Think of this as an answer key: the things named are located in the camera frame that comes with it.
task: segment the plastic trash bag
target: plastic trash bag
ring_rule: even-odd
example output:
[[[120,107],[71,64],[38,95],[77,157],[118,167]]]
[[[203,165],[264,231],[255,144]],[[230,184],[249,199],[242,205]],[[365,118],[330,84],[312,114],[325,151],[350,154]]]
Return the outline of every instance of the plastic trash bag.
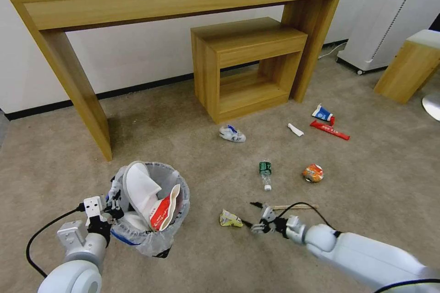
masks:
[[[173,167],[163,163],[145,164],[147,165],[150,177],[162,188],[157,194],[159,199],[167,197],[176,184],[181,185],[171,224],[163,231],[142,231],[128,222],[124,216],[115,221],[111,233],[120,241],[134,246],[143,255],[166,258],[173,244],[174,235],[189,212],[189,188],[185,179]],[[125,168],[126,166],[120,168],[112,179],[112,188],[109,191],[109,196],[115,194],[120,189],[121,207],[127,213],[127,211],[130,211],[130,206],[122,193],[122,176]]]

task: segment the wooden side table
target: wooden side table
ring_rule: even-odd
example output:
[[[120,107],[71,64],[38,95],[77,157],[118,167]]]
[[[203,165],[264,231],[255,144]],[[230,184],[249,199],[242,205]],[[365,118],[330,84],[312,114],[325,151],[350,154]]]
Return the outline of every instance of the wooden side table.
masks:
[[[195,94],[216,123],[287,102],[307,35],[272,18],[191,29]],[[258,69],[220,69],[259,60]]]
[[[403,43],[374,91],[405,104],[440,67],[440,32],[422,30]]]

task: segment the white wall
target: white wall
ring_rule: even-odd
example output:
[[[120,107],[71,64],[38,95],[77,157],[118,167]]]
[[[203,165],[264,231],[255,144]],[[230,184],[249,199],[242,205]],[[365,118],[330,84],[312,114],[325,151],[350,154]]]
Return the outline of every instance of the white wall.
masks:
[[[348,38],[364,0],[341,0],[326,42]],[[271,16],[282,7],[68,33],[96,93],[193,71],[190,27]],[[5,113],[67,100],[9,0],[0,0],[0,108]]]

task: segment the wooden console table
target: wooden console table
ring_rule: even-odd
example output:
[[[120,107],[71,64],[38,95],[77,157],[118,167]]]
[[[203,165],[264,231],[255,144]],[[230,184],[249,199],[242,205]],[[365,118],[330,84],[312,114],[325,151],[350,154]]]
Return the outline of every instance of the wooden console table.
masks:
[[[308,35],[291,90],[301,102],[339,0],[11,0],[100,147],[112,159],[107,118],[66,31],[284,4],[282,23]]]

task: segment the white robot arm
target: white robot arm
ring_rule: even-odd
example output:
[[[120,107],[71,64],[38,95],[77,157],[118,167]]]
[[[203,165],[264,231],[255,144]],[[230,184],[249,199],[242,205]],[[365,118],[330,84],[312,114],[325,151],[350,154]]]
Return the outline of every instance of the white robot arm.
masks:
[[[341,233],[330,225],[307,228],[299,217],[276,216],[270,206],[252,203],[262,208],[258,224],[243,221],[255,233],[278,231],[284,238],[305,245],[318,259],[326,261],[360,282],[377,290],[394,283],[430,278],[440,283],[436,271],[421,264],[406,251],[354,233]],[[110,239],[112,218],[123,216],[118,205],[105,208],[105,200],[92,197],[84,200],[88,216],[82,221],[65,223],[57,235],[66,248],[64,263],[55,268],[42,282],[38,293],[99,293],[101,267],[105,248]],[[438,286],[421,283],[397,286],[395,293],[440,293]]]
[[[297,216],[284,219],[277,217],[269,206],[262,208],[262,219],[251,227],[252,231],[279,231],[285,238],[305,245],[318,259],[340,268],[373,290],[394,283],[440,278],[437,272],[398,247],[355,233],[341,233],[326,224],[307,228]],[[440,293],[440,289],[432,284],[418,284],[398,286],[393,292]]]
[[[117,198],[108,202],[111,206],[103,196],[86,198],[87,222],[77,220],[61,226],[57,236],[66,249],[64,261],[44,279],[38,293],[101,292],[100,272],[111,224],[123,216]]]

